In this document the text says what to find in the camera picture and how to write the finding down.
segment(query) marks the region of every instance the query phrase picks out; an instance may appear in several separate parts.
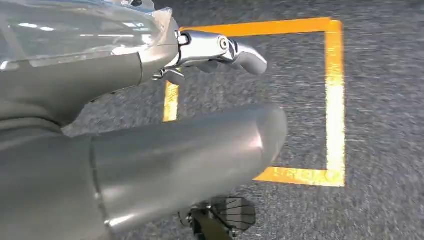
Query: transparent plastic cover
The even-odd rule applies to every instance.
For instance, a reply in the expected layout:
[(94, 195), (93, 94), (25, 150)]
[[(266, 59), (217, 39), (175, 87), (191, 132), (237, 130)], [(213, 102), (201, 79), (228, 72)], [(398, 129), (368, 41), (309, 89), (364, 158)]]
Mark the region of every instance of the transparent plastic cover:
[(19, 68), (18, 61), (40, 67), (160, 45), (172, 9), (155, 10), (151, 0), (146, 2), (0, 0), (0, 72)]

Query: yellow square marking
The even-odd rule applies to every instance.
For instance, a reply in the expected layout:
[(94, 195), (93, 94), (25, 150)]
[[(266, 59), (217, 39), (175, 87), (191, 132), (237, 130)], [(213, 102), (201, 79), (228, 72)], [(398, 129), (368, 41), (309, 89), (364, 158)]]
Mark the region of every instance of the yellow square marking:
[[(254, 180), (329, 187), (345, 186), (345, 82), (343, 72), (343, 32), (340, 21), (331, 20), (329, 17), (319, 17), (182, 27), (181, 30), (217, 33), (227, 37), (325, 32), (327, 169), (318, 170), (272, 166), (268, 167)], [(178, 86), (167, 82), (163, 121), (176, 120), (177, 108)]]

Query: metal bolt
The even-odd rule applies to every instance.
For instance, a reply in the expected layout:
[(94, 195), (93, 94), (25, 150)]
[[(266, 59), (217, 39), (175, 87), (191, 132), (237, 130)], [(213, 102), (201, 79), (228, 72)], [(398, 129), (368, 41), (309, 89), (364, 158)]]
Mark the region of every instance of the metal bolt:
[(221, 37), (219, 39), (219, 46), (221, 47), (222, 50), (227, 50), (228, 49), (228, 41), (226, 38)]
[(231, 230), (231, 234), (232, 234), (232, 237), (233, 237), (233, 238), (237, 238), (237, 236), (238, 236), (238, 234), (237, 234), (237, 230), (235, 230), (235, 229), (232, 229), (232, 230)]

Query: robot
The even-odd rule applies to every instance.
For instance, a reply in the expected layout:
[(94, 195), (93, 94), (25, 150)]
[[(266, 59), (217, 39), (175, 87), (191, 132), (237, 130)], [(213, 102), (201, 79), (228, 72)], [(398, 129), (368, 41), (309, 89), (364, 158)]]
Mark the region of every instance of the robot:
[(172, 9), (147, 0), (0, 0), (0, 239), (113, 239), (177, 212), (199, 240), (248, 229), (254, 206), (218, 196), (277, 158), (287, 135), (280, 105), (61, 131), (103, 95), (181, 84), (178, 69), (219, 64), (260, 75), (268, 63), (224, 35), (180, 31)]

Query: floor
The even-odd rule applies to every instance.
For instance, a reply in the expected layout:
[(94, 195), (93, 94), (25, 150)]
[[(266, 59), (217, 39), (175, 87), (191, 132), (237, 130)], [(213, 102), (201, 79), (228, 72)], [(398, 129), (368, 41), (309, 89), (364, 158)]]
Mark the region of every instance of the floor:
[[(157, 0), (180, 26), (331, 17), (343, 24), (344, 187), (264, 181), (234, 189), (255, 203), (257, 224), (241, 240), (424, 239), (424, 1)], [(285, 106), (289, 137), (275, 167), (326, 169), (325, 35), (243, 37), (270, 62), (242, 71), (189, 70), (180, 119), (248, 103)], [(151, 82), (87, 105), (68, 135), (159, 123), (165, 83)], [(190, 240), (176, 216), (126, 240)]]

